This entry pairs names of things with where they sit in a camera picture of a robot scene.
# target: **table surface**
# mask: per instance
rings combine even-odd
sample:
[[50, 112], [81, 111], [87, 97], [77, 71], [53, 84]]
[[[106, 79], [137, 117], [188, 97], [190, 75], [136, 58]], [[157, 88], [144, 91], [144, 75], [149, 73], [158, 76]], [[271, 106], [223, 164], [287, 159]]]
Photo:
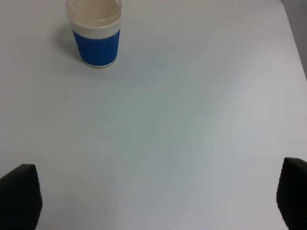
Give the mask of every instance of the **table surface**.
[[307, 82], [278, 0], [124, 0], [106, 69], [64, 0], [1, 0], [0, 37], [0, 174], [36, 164], [38, 230], [287, 229]]

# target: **white table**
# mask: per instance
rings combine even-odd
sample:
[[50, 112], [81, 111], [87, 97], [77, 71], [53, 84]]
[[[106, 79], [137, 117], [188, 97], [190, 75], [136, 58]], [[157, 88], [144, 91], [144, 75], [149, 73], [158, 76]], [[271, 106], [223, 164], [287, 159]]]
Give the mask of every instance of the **white table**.
[[0, 38], [0, 175], [36, 164], [38, 230], [287, 229], [307, 82], [278, 0], [124, 0], [106, 69], [64, 0], [1, 0]]

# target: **cup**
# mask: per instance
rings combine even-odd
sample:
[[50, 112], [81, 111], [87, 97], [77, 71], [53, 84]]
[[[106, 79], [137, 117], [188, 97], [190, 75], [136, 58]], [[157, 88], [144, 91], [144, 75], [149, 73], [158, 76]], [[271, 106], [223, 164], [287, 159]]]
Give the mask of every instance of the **cup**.
[[117, 57], [120, 0], [67, 0], [66, 14], [86, 65], [110, 66]]

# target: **white cup rim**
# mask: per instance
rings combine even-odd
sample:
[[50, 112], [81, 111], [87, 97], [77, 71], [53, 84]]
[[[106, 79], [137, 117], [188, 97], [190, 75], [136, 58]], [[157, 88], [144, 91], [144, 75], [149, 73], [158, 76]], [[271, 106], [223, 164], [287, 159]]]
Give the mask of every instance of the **white cup rim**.
[[[75, 15], [74, 13], [72, 13], [72, 12], [70, 11], [70, 9], [69, 9], [69, 2], [70, 2], [70, 1], [72, 1], [72, 0], [66, 0], [66, 15], [67, 15], [67, 17], [69, 18], [69, 20], [70, 20], [72, 23], [74, 23], [74, 24], [76, 24], [76, 25], [78, 25], [78, 26], [80, 26], [80, 27], [83, 27], [83, 28], [91, 28], [91, 29], [107, 28], [107, 27], [109, 27], [109, 26], [112, 26], [112, 25], [118, 23], [118, 21], [119, 21], [120, 18], [121, 18], [121, 0], [119, 0], [120, 11], [119, 11], [117, 14], [115, 14], [115, 15], [109, 17], [109, 18], [105, 18], [105, 19], [101, 19], [101, 20], [85, 20], [85, 19], [79, 18], [77, 15]], [[104, 25], [104, 26], [86, 26], [85, 24], [81, 24], [81, 23], [78, 23], [78, 22], [77, 22], [77, 20], [80, 19], [80, 21], [85, 21], [85, 22], [88, 22], [88, 23], [106, 23], [106, 22], [108, 22], [108, 21], [111, 22], [112, 19], [118, 18], [118, 17], [119, 17], [119, 19], [116, 20], [115, 22], [113, 22], [113, 23], [111, 23], [111, 24]]]

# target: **paper cup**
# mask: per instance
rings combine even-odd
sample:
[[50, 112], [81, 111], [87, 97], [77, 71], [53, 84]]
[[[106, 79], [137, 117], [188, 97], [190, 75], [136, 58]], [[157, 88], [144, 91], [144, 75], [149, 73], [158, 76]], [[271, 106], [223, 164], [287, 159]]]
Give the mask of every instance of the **paper cup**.
[[83, 61], [90, 67], [104, 68], [111, 65], [118, 52], [121, 22], [121, 3], [119, 12], [103, 20], [84, 20], [73, 14], [70, 4], [75, 0], [67, 0], [66, 14]]

